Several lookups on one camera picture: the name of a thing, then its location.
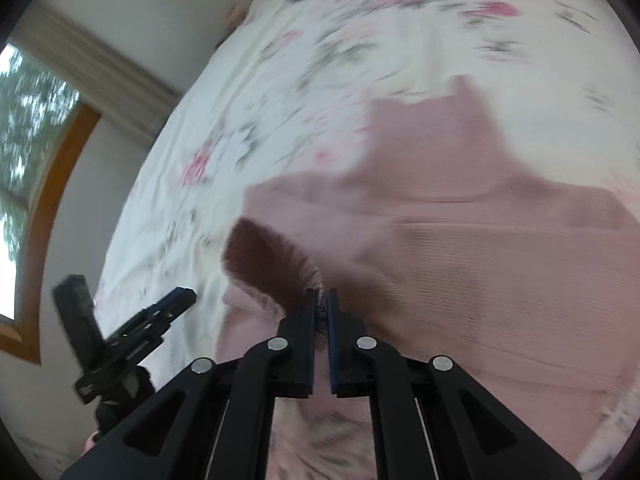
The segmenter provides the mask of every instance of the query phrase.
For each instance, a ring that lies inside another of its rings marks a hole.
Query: silver screw
[[[378,342],[368,335],[361,337],[356,341],[358,348],[362,348],[363,350],[371,350],[372,348],[375,348],[377,344]]]
[[[439,355],[433,360],[433,367],[441,372],[448,372],[453,368],[453,361],[444,355]]]
[[[212,368],[213,363],[211,362],[211,359],[207,359],[206,357],[201,357],[191,363],[191,371],[196,374],[206,374]]]
[[[274,337],[269,339],[267,343],[267,348],[269,350],[284,350],[289,345],[289,341],[284,339],[283,337]]]

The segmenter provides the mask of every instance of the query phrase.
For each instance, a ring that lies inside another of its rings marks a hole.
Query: white wall
[[[213,54],[232,2],[252,0],[45,0],[124,56],[184,92]]]
[[[2,420],[45,480],[57,478],[56,462],[68,465],[95,431],[92,407],[83,406],[72,390],[79,366],[50,290],[76,273],[85,274],[95,292],[111,234],[146,154],[106,120],[98,122],[68,181],[51,233],[40,303],[42,366],[0,352]]]

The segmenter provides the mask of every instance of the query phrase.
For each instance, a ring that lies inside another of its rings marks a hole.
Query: window
[[[32,361],[50,229],[98,118],[36,60],[0,52],[0,349]]]

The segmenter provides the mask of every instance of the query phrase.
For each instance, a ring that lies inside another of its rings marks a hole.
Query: wooden window frame
[[[30,202],[16,265],[15,319],[0,316],[0,350],[40,364],[40,296],[53,223],[66,183],[100,114],[78,103]]]

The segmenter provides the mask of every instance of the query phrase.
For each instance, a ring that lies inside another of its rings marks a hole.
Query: white bedsheet
[[[245,187],[357,160],[366,103],[421,100],[470,74],[513,151],[543,176],[604,186],[640,218],[640,55],[604,0],[256,0],[176,108],[130,193],[96,314],[110,333],[174,286],[198,303],[145,365],[161,386],[215,358],[220,255]],[[640,391],[603,406],[578,466],[622,446]]]

